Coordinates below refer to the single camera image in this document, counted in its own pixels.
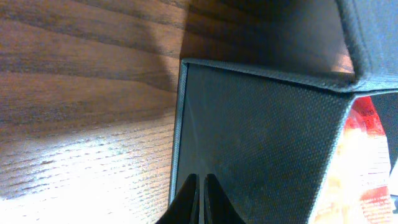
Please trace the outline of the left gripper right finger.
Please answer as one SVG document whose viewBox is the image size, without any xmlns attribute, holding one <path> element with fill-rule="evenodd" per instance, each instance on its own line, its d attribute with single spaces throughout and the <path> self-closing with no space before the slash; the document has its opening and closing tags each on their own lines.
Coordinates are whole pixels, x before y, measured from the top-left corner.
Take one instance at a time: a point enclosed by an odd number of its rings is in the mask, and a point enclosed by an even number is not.
<svg viewBox="0 0 398 224">
<path fill-rule="evenodd" d="M 214 174 L 208 174 L 204 181 L 204 222 L 205 224 L 245 224 Z"/>
</svg>

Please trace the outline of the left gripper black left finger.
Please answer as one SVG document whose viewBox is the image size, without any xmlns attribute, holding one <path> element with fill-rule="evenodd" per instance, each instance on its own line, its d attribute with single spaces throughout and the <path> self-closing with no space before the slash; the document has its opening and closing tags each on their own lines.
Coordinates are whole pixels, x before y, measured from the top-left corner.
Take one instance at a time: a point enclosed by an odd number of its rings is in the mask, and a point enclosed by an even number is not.
<svg viewBox="0 0 398 224">
<path fill-rule="evenodd" d="M 156 224 L 198 224 L 200 213 L 200 180 L 190 174 L 166 212 Z"/>
</svg>

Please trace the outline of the dark green gift box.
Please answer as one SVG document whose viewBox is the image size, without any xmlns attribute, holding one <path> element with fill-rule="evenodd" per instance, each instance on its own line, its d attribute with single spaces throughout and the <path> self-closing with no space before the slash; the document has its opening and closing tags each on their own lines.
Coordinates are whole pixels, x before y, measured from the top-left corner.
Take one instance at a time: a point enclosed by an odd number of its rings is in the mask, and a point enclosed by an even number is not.
<svg viewBox="0 0 398 224">
<path fill-rule="evenodd" d="M 396 1 L 203 2 L 225 50 L 185 39 L 169 206 L 216 175 L 246 223 L 314 220 L 354 101 L 370 97 L 397 165 Z"/>
</svg>

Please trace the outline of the red snack bag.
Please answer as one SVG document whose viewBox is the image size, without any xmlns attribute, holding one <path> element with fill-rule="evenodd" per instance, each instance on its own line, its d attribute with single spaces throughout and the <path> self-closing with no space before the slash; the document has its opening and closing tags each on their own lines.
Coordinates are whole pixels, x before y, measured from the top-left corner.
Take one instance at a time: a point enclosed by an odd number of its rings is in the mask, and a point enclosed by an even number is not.
<svg viewBox="0 0 398 224">
<path fill-rule="evenodd" d="M 387 137 L 368 96 L 354 101 L 338 139 L 314 223 L 393 223 Z"/>
</svg>

